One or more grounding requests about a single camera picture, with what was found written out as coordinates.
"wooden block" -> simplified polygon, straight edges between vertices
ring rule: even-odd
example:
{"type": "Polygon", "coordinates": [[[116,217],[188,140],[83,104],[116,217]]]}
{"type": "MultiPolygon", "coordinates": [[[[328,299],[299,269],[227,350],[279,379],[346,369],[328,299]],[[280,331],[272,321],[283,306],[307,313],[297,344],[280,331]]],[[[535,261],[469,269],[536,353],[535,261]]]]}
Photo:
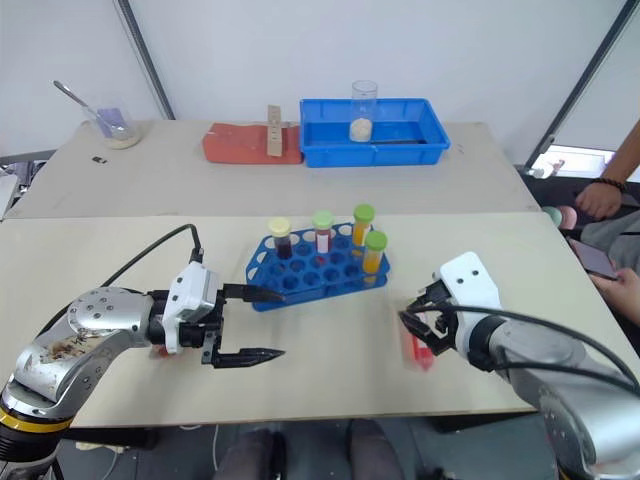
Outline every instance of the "wooden block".
{"type": "Polygon", "coordinates": [[[272,157],[282,156],[282,118],[280,107],[269,105],[267,107],[267,155],[272,157]]]}

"black cable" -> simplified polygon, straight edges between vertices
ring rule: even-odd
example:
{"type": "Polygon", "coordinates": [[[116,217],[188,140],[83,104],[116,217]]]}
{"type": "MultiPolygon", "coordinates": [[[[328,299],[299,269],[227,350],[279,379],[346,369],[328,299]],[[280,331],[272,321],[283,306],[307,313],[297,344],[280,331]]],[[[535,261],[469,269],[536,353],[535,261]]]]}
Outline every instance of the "black cable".
{"type": "Polygon", "coordinates": [[[551,330],[555,330],[569,337],[573,337],[577,340],[580,340],[583,343],[593,347],[598,352],[602,353],[605,357],[607,357],[611,362],[618,367],[618,369],[631,380],[634,387],[640,391],[640,384],[636,379],[635,375],[631,371],[631,369],[627,366],[624,361],[620,357],[618,357],[615,353],[609,350],[607,347],[602,345],[600,342],[588,337],[587,335],[572,330],[570,328],[564,327],[562,325],[558,325],[557,323],[549,322],[547,320],[542,320],[540,318],[535,318],[529,315],[524,315],[522,313],[509,312],[506,310],[499,310],[496,308],[485,308],[485,307],[469,307],[465,305],[436,305],[436,306],[420,306],[420,307],[409,307],[407,309],[410,313],[420,313],[420,312],[473,312],[473,313],[486,313],[488,315],[499,315],[508,318],[512,318],[514,320],[531,323],[533,325],[540,325],[543,327],[547,327],[551,330]]]}
{"type": "Polygon", "coordinates": [[[584,368],[568,367],[566,365],[555,365],[552,363],[540,363],[540,362],[507,362],[499,363],[494,367],[494,370],[516,370],[516,369],[532,369],[532,370],[549,370],[552,372],[570,373],[572,375],[580,375],[582,377],[589,377],[595,380],[599,380],[609,385],[621,388],[627,392],[640,398],[640,390],[634,388],[633,385],[619,380],[611,375],[604,373],[598,373],[591,370],[585,370],[584,368]]]}
{"type": "Polygon", "coordinates": [[[62,474],[62,468],[60,468],[60,463],[58,462],[57,458],[53,459],[51,468],[53,469],[53,475],[56,477],[56,480],[64,480],[64,475],[62,474]]]}
{"type": "MultiPolygon", "coordinates": [[[[105,282],[100,286],[101,287],[110,286],[124,272],[129,270],[136,263],[138,263],[142,258],[144,258],[146,255],[148,255],[152,250],[156,249],[157,247],[162,245],[164,242],[166,242],[170,238],[175,237],[178,233],[183,232],[183,231],[185,231],[187,229],[191,230],[191,236],[193,237],[193,250],[191,250],[191,257],[189,259],[189,262],[194,262],[195,261],[195,262],[202,263],[203,253],[202,253],[202,245],[200,244],[200,237],[198,236],[198,229],[196,228],[195,225],[193,225],[191,223],[186,223],[186,224],[184,224],[184,225],[182,225],[182,226],[180,226],[180,227],[178,227],[178,228],[176,228],[174,230],[171,230],[169,233],[167,233],[166,235],[163,235],[158,240],[156,240],[151,245],[149,245],[147,248],[142,250],[139,254],[137,254],[135,257],[133,257],[131,260],[129,260],[127,263],[125,263],[121,268],[119,268],[113,275],[111,275],[107,280],[105,280],[105,282]]],[[[40,333],[38,334],[38,336],[40,336],[43,333],[45,333],[58,320],[60,320],[60,318],[67,312],[67,309],[69,308],[69,305],[71,305],[71,304],[68,304],[67,306],[63,307],[58,313],[56,313],[51,318],[51,320],[49,320],[45,324],[45,326],[42,327],[42,330],[40,330],[40,333]]]]}

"yellow cap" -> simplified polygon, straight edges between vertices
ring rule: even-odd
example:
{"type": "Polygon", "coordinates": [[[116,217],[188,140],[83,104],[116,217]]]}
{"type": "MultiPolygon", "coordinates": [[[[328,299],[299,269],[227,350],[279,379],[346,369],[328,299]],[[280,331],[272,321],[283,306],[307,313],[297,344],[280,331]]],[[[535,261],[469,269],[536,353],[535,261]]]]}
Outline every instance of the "yellow cap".
{"type": "Polygon", "coordinates": [[[285,217],[274,217],[268,223],[271,235],[274,237],[286,237],[291,233],[291,222],[285,217]]]}

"test tube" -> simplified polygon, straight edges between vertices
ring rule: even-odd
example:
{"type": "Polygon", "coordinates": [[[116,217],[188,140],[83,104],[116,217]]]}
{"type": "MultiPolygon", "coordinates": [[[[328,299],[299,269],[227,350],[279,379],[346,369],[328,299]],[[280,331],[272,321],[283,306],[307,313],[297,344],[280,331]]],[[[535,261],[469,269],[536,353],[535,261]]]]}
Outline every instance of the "test tube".
{"type": "Polygon", "coordinates": [[[291,258],[291,222],[284,217],[275,217],[269,220],[269,230],[273,236],[273,243],[276,247],[276,255],[282,260],[291,258]]]}
{"type": "Polygon", "coordinates": [[[366,250],[364,252],[364,260],[362,262],[362,270],[365,274],[371,276],[364,277],[364,281],[368,284],[372,284],[376,281],[374,274],[378,273],[380,269],[380,261],[382,260],[382,253],[387,247],[387,236],[374,230],[367,233],[364,241],[366,250]]]}
{"type": "Polygon", "coordinates": [[[329,210],[318,210],[311,221],[316,229],[316,250],[318,253],[329,253],[331,249],[331,227],[333,215],[329,210]]]}
{"type": "Polygon", "coordinates": [[[364,238],[367,232],[369,231],[369,227],[371,226],[371,222],[373,222],[373,217],[375,216],[375,210],[371,205],[363,203],[358,205],[353,210],[353,218],[355,218],[355,223],[353,224],[353,236],[352,241],[353,245],[356,247],[364,246],[364,238]]]}
{"type": "Polygon", "coordinates": [[[358,80],[351,85],[349,138],[352,142],[368,142],[371,140],[377,98],[378,85],[376,82],[358,80]]]}

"blue test tube rack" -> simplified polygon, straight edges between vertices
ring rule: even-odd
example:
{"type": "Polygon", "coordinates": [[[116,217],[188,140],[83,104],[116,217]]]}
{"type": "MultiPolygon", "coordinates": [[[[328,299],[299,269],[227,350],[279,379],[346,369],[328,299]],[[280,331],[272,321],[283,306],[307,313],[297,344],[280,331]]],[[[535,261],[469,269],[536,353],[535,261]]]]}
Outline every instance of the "blue test tube rack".
{"type": "Polygon", "coordinates": [[[247,265],[247,283],[281,293],[285,300],[254,303],[253,308],[264,312],[385,285],[391,268],[386,255],[382,256],[376,274],[365,274],[362,271],[364,247],[353,245],[352,228],[350,223],[334,225],[331,250],[325,254],[316,250],[313,229],[291,232],[293,255],[286,260],[278,258],[273,238],[264,237],[247,265]]]}

